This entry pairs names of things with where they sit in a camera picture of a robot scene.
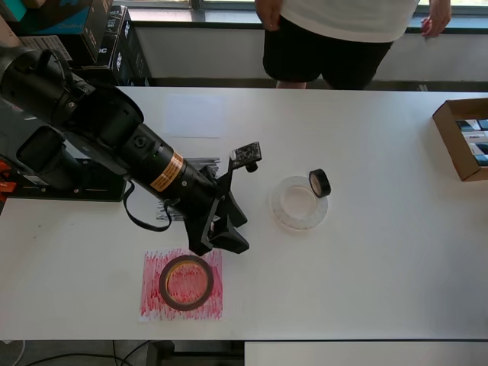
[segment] black cable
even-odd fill
[[[96,355],[95,353],[66,353],[64,355],[57,355],[57,356],[53,356],[53,357],[43,358],[42,360],[37,360],[37,361],[31,362],[30,364],[26,364],[25,366],[34,366],[35,364],[41,364],[43,362],[56,360],[58,358],[72,357],[72,356],[97,357],[97,358],[113,358],[115,360],[122,361],[122,364],[120,364],[120,366],[123,366],[124,364],[126,364],[127,366],[133,366],[131,363],[129,363],[128,361],[123,360],[120,357],[116,357],[116,356],[112,356],[112,355]]]
[[[124,193],[124,207],[125,207],[125,211],[127,212],[127,215],[132,220],[132,222],[135,223],[138,227],[142,227],[143,229],[146,229],[146,230],[156,231],[157,233],[162,233],[163,231],[166,231],[167,229],[169,229],[169,227],[171,226],[172,218],[168,212],[168,206],[166,204],[165,204],[165,212],[166,212],[166,216],[168,217],[168,225],[166,225],[166,226],[149,225],[148,223],[145,223],[145,222],[137,219],[136,217],[132,216],[132,214],[129,212],[129,209],[127,208],[127,199],[132,194],[132,192],[134,192],[135,186],[134,186],[134,183],[132,181],[128,181],[128,182],[130,184],[130,187]]]
[[[112,341],[112,350],[114,351],[114,362],[115,362],[115,366],[119,366],[119,364],[117,363],[117,353],[115,352],[115,341]]]
[[[138,346],[137,346],[135,349],[133,349],[132,351],[130,351],[130,352],[127,354],[127,356],[125,356],[125,357],[124,357],[124,362],[125,362],[125,361],[126,361],[126,360],[127,360],[127,359],[128,359],[128,358],[129,358],[129,357],[130,357],[130,356],[131,356],[131,355],[132,355],[134,352],[135,352],[135,351],[137,351],[139,348],[144,347],[144,346],[145,346],[145,345],[147,345],[149,342],[151,342],[151,341],[145,341],[145,342],[141,343],[140,345],[138,345]]]

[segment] red scribbled paper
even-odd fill
[[[208,300],[198,309],[175,310],[165,304],[159,293],[159,277],[163,268],[180,255],[193,254],[187,249],[147,252],[144,256],[143,290],[140,300],[140,320],[220,319],[223,312],[222,253],[212,250],[202,257],[213,272],[213,290]]]

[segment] person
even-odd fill
[[[279,88],[306,88],[320,75],[334,89],[365,88],[419,0],[255,0],[265,29],[263,66]],[[422,35],[437,37],[451,0],[430,0]]]

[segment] box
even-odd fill
[[[122,47],[127,51],[129,49],[129,39],[132,38],[132,33],[134,32],[131,25],[127,6],[114,5],[108,13],[105,34],[119,36]]]
[[[26,11],[22,0],[0,0],[0,15],[6,21],[20,21]]]
[[[17,47],[21,42],[17,36],[12,32],[12,29],[8,26],[7,22],[0,17],[0,46],[3,47]]]
[[[22,0],[26,8],[37,9],[44,5],[46,0]]]
[[[27,47],[56,47],[72,65],[95,63],[112,0],[49,0],[12,30]]]
[[[112,6],[105,28],[106,34],[116,34],[119,36],[122,46],[129,57],[130,66],[136,76],[135,85],[148,85],[151,80],[151,72],[147,66],[146,57],[136,30],[132,27],[129,11],[122,5]]]
[[[95,80],[109,85],[131,85],[134,80],[120,38],[113,34],[105,34],[97,62],[93,66],[74,68],[73,72],[88,82]]]
[[[488,137],[488,128],[470,129],[468,120],[488,119],[488,99],[461,99],[446,101],[435,113],[434,122],[448,148],[452,162],[462,181],[488,179],[488,157],[478,156],[471,143],[482,143]]]

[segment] white t-shirt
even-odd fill
[[[284,0],[281,15],[308,31],[340,40],[400,38],[419,0]]]

